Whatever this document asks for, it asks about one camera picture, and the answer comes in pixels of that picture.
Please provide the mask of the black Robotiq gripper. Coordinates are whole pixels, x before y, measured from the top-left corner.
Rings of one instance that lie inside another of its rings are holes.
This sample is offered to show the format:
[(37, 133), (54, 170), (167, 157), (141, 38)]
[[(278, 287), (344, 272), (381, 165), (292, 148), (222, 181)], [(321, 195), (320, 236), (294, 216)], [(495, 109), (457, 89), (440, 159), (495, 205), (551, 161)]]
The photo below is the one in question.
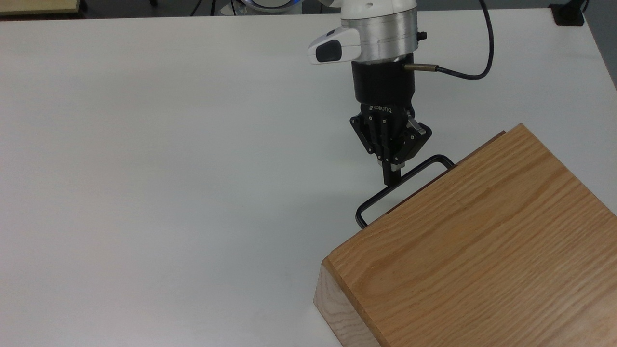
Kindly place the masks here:
[(383, 170), (386, 186), (401, 182), (401, 168), (414, 158), (432, 136), (430, 127), (415, 120), (412, 97), (415, 93), (415, 73), (407, 72), (405, 64), (413, 59), (397, 61), (352, 61), (355, 98), (364, 105), (397, 106), (408, 111), (407, 123), (390, 140), (388, 120), (379, 113), (359, 113), (350, 118), (350, 124), (364, 149), (377, 156)]

